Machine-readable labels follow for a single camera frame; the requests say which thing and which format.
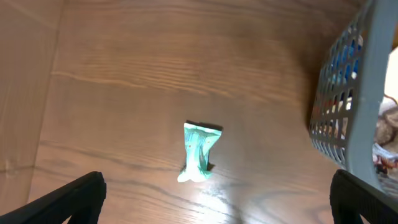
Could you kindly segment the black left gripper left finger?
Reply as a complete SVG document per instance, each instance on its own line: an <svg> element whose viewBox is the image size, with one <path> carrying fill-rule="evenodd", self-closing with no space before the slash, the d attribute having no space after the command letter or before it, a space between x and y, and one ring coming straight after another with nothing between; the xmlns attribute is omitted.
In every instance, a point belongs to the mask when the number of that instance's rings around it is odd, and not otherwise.
<svg viewBox="0 0 398 224"><path fill-rule="evenodd" d="M106 198L101 172L90 172L21 208L1 216L1 223L97 224Z"/></svg>

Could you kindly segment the small teal sachet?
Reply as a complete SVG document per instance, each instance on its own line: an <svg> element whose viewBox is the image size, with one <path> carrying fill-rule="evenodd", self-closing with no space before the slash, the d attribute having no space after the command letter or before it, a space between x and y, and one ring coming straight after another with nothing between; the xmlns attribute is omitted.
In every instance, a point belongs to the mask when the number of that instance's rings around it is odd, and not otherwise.
<svg viewBox="0 0 398 224"><path fill-rule="evenodd" d="M209 123L187 120L184 125L186 151L185 167L180 171L177 182L203 182L212 175L208 168L210 149L219 140L223 128Z"/></svg>

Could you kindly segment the tissue pocket pack bundle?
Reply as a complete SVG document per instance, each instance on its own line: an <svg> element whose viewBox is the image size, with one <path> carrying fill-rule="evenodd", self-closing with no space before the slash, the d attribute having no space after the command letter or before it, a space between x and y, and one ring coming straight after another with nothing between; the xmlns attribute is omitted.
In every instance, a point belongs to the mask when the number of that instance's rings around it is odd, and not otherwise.
<svg viewBox="0 0 398 224"><path fill-rule="evenodd" d="M355 80L359 72L359 58L354 56L363 48L363 37L341 38L331 50L328 66L330 90Z"/></svg>

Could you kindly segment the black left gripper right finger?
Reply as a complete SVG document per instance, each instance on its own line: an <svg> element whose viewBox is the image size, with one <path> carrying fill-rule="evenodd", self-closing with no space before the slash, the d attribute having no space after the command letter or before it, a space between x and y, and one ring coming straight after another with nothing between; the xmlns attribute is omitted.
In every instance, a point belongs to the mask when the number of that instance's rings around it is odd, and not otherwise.
<svg viewBox="0 0 398 224"><path fill-rule="evenodd" d="M397 223L396 200L342 169L333 176L330 205L335 224Z"/></svg>

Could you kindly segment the beige brown foil pouch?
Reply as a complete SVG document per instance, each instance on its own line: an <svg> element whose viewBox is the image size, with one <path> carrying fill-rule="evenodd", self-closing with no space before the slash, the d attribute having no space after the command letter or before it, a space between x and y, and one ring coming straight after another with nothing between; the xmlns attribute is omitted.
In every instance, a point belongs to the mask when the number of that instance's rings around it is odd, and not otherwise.
<svg viewBox="0 0 398 224"><path fill-rule="evenodd" d="M384 95L380 105L373 144L377 174L397 172L397 100Z"/></svg>

